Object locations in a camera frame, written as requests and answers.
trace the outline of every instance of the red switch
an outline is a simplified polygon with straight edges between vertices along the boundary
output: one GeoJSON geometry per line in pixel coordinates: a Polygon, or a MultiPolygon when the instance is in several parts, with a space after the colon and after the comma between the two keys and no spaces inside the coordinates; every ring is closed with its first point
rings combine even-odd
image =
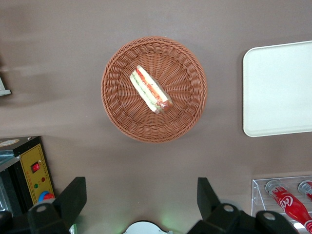
{"type": "Polygon", "coordinates": [[[33,165],[31,165],[31,171],[33,173],[35,173],[37,170],[40,169],[40,166],[39,166],[39,163],[38,162],[35,162],[33,165]]]}
{"type": "Polygon", "coordinates": [[[48,199],[52,199],[52,198],[55,198],[53,194],[46,194],[46,195],[44,195],[43,200],[48,200],[48,199]]]}

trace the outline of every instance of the white object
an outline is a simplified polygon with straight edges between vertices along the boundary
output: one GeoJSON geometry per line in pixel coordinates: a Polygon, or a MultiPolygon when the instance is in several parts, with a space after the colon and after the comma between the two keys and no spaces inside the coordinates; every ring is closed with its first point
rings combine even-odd
{"type": "Polygon", "coordinates": [[[5,87],[2,83],[1,77],[0,77],[0,96],[7,95],[10,93],[11,93],[11,91],[9,89],[5,89],[5,87]]]}
{"type": "Polygon", "coordinates": [[[140,221],[131,224],[124,234],[173,234],[173,232],[164,232],[154,223],[140,221]]]}
{"type": "Polygon", "coordinates": [[[312,131],[312,41],[257,47],[243,59],[243,125],[250,137],[312,131]]]}

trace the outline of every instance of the round wicker basket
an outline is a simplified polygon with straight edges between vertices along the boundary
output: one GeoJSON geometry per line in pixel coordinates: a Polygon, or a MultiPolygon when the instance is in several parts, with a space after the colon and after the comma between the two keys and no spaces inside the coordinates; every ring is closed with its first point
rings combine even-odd
{"type": "Polygon", "coordinates": [[[165,37],[144,37],[122,46],[106,65],[101,85],[107,115],[124,134],[143,142],[177,139],[203,113],[206,77],[193,53],[165,37]],[[129,75],[141,65],[173,101],[163,113],[152,112],[132,85],[129,75]]]}

